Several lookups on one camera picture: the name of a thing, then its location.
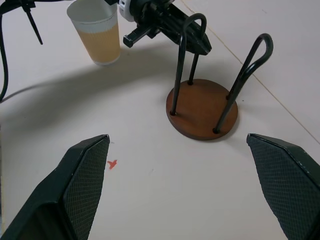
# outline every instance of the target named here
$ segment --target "red speck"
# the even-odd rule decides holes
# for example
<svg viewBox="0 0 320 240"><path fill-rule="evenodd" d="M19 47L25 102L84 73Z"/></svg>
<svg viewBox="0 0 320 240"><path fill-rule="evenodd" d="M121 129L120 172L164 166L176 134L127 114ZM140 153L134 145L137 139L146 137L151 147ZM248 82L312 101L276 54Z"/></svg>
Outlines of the red speck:
<svg viewBox="0 0 320 240"><path fill-rule="evenodd" d="M113 168L114 168L114 166L117 164L117 160L114 160L114 161L107 161L107 163L108 163L108 164L110 164L109 169L111 170L111 169L113 169Z"/></svg>

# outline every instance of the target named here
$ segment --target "black cable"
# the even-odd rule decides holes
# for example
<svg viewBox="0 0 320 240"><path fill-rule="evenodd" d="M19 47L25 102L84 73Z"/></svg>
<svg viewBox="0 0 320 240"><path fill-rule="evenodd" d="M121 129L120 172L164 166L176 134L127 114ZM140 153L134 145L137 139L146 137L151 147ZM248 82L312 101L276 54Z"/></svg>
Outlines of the black cable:
<svg viewBox="0 0 320 240"><path fill-rule="evenodd" d="M7 93L8 83L9 83L8 62L7 62L7 56L5 51L4 36L2 32L2 15L0 15L0 51L1 51L3 73L4 73L3 87L0 93L0 103L1 103Z"/></svg>

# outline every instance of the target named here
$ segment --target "wooden base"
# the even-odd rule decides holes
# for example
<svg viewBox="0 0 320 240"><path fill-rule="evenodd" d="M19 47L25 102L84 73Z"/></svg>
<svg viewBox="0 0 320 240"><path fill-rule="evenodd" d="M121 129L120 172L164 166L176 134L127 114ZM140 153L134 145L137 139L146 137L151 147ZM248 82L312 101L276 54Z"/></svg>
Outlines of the wooden base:
<svg viewBox="0 0 320 240"><path fill-rule="evenodd" d="M218 139L230 132L238 118L235 102L220 133L213 132L227 104L228 94L227 89L213 81L195 79L193 85L184 81L180 85L176 115L170 114L174 90L166 99L166 114L175 129L188 138L203 141Z"/></svg>

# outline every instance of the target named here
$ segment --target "paper cup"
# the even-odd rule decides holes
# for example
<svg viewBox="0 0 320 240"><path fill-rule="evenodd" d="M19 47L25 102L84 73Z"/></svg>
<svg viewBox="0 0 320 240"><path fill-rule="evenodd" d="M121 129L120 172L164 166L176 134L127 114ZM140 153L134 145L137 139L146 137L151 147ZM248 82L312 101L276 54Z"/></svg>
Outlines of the paper cup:
<svg viewBox="0 0 320 240"><path fill-rule="evenodd" d="M118 60L117 4L110 6L105 0L76 0L66 12L96 64L108 65Z"/></svg>

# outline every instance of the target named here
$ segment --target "white plastic part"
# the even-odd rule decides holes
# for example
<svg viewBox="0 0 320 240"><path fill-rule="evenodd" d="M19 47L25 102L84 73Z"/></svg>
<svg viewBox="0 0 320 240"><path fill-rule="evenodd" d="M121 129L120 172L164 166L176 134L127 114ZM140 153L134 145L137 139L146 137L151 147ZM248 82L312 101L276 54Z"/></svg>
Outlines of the white plastic part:
<svg viewBox="0 0 320 240"><path fill-rule="evenodd" d="M120 0L119 1L119 11L122 17L129 22L134 22L135 19L130 13L130 3L131 0Z"/></svg>

